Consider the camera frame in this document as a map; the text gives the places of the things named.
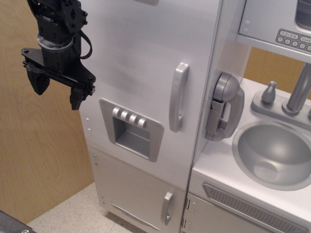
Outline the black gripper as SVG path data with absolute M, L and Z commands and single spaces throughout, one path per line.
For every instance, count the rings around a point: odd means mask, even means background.
M 42 95 L 50 84 L 50 79 L 71 87 L 72 110 L 79 110 L 88 95 L 95 92 L 95 76 L 86 69 L 78 57 L 70 60 L 65 54 L 50 53 L 46 50 L 23 48 L 23 65 L 28 79 L 38 95 Z

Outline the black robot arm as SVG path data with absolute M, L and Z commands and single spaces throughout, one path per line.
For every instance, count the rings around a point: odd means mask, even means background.
M 92 50 L 82 56 L 81 40 L 90 39 L 82 32 L 87 24 L 87 12 L 78 0 L 30 0 L 28 5 L 37 20 L 39 49 L 23 48 L 28 79 L 38 95 L 42 95 L 55 80 L 71 88 L 72 110 L 95 91 L 93 75 L 81 63 Z

